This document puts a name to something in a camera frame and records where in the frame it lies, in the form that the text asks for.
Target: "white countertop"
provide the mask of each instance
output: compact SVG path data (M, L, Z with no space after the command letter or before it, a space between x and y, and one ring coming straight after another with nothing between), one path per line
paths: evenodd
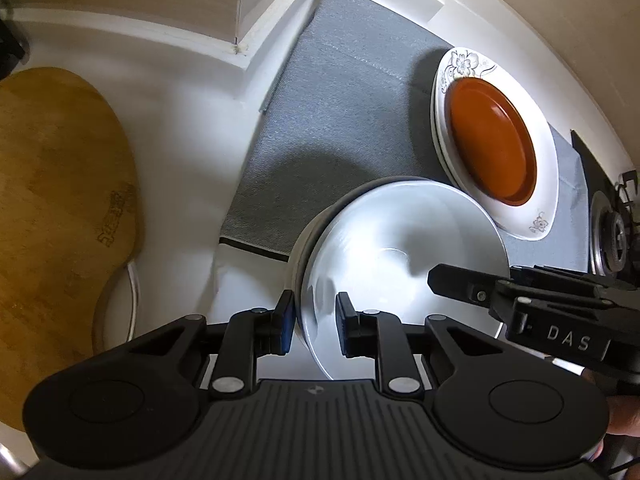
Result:
M581 134L609 176L632 167L580 83L508 7L500 0L445 1L429 30L487 54L511 72L562 135L568 138L571 128ZM258 126L260 104L305 17L304 9L287 16L290 23L241 92L233 70L220 60L207 61L204 43L184 50L119 36L109 27L99 30L99 23L82 29L24 23L31 44L27 67L60 66L87 79L129 136L145 217L144 245L136 259L142 292L138 335L192 312L222 322L241 310L275 305L286 264L219 247L218 235ZM108 342L122 341L128 311L123 276L111 298ZM258 376L322 379L295 336L287 356L258 360ZM24 442L15 439L0 428L0 442L10 447L16 442L18 455L32 462Z

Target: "black cable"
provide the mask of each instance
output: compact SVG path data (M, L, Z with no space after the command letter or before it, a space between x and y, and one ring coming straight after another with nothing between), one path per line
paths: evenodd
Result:
M625 469L629 469L631 466L636 465L638 463L640 463L640 456L636 456L635 458L629 460L629 462L625 462L622 465L617 465L615 467L612 467L611 469L609 469L609 472L607 472L607 476L615 475L616 473L619 473L620 471L624 471Z

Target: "flower design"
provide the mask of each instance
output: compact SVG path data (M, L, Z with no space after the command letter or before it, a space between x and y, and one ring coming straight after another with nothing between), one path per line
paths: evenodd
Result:
M475 77L475 68L478 68L478 54L475 52L469 54L459 54L456 51L451 53L451 64L455 67L453 79L461 77Z
M547 222L544 218L542 218L543 214L544 214L544 211L541 212L538 215L538 217L533 221L533 224L529 226L529 231L531 231L534 234L536 232L543 233L546 231L546 228L549 227L549 222Z
M456 79L463 77L479 77L493 72L497 65L491 63L487 58L478 56L475 52L469 52L468 50L452 50L451 59L449 64L442 72L440 79L440 90L443 94L447 92L449 85Z

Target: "ribbed black surface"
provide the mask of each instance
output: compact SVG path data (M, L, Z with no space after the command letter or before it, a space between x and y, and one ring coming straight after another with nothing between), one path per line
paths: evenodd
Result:
M263 381L251 397L214 404L177 448L149 462L88 471L43 460L25 478L143 480L595 480L501 470L451 446L421 406L380 396L371 381Z

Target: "floral pattern plate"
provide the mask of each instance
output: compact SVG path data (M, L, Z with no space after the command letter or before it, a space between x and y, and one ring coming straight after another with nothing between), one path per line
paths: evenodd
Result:
M482 192L468 171L449 133L445 108L447 89L462 77L479 77L507 96L522 117L536 153L538 177L531 198L511 206ZM452 181L471 195L491 218L510 235L521 240L542 240L551 230L558 207L558 156L546 119L527 91L491 59L470 48L449 50L438 67L433 85L432 134L440 163Z

